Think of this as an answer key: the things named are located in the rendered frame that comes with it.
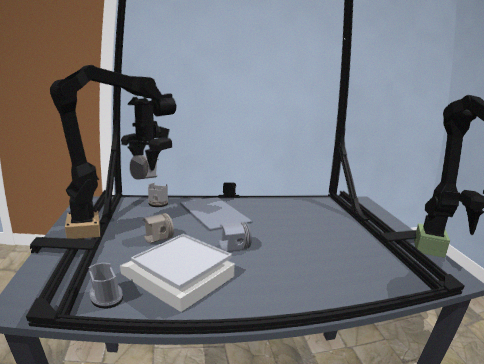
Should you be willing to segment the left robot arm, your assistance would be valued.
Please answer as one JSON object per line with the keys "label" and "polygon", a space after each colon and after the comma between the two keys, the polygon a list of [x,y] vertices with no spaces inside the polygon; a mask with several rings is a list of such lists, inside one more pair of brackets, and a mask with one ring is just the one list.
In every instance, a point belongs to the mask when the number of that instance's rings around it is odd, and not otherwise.
{"label": "left robot arm", "polygon": [[444,237],[448,217],[453,217],[459,206],[460,192],[456,181],[462,142],[471,121],[477,117],[474,113],[484,121],[484,100],[472,95],[451,102],[443,111],[443,125],[447,132],[446,150],[441,182],[425,204],[425,211],[429,214],[423,225],[426,234]]}

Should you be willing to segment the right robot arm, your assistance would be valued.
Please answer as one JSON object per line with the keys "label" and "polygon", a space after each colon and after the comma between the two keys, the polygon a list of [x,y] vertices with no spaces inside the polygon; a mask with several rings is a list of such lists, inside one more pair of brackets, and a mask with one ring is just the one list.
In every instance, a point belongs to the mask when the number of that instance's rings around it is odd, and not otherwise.
{"label": "right robot arm", "polygon": [[[73,78],[75,76],[76,78]],[[70,196],[71,223],[93,222],[92,200],[94,191],[98,187],[97,180],[99,180],[96,167],[89,162],[87,164],[76,116],[77,91],[89,81],[112,86],[118,85],[116,87],[123,88],[133,95],[146,96],[142,99],[132,97],[128,102],[128,105],[134,105],[135,120],[152,119],[153,114],[156,117],[172,115],[177,107],[172,94],[162,95],[153,78],[128,76],[94,65],[83,66],[65,79],[56,80],[51,85],[50,94],[61,117],[72,162],[72,182],[66,189]],[[146,98],[151,98],[151,101]],[[155,101],[152,102],[152,100]],[[79,190],[80,192],[78,192]]]}

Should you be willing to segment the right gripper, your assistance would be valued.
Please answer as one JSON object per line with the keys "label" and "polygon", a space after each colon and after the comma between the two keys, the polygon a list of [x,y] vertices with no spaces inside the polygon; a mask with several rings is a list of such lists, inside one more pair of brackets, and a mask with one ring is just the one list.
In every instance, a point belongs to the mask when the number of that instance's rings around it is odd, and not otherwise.
{"label": "right gripper", "polygon": [[[170,138],[161,137],[154,139],[154,125],[156,124],[156,122],[157,121],[154,121],[154,118],[146,120],[135,120],[135,123],[132,123],[132,126],[135,127],[136,134],[133,133],[129,135],[124,135],[121,138],[121,145],[128,145],[129,143],[129,146],[127,148],[131,151],[133,156],[144,155],[145,146],[150,144],[150,149],[145,150],[145,153],[151,171],[155,169],[159,153],[162,150],[172,148],[172,140]],[[150,142],[150,140],[152,141]]]}

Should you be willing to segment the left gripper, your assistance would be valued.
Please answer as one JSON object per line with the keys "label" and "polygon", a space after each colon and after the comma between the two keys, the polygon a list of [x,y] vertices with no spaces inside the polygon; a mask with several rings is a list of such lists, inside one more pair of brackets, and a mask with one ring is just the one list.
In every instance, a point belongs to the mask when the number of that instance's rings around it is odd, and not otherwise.
{"label": "left gripper", "polygon": [[[480,215],[484,213],[482,210],[484,208],[484,196],[476,191],[463,190],[460,194],[459,201],[462,205],[466,205],[466,211],[468,216],[469,230],[470,234],[473,235]],[[468,209],[467,209],[468,208]],[[473,211],[471,211],[470,210]]]}

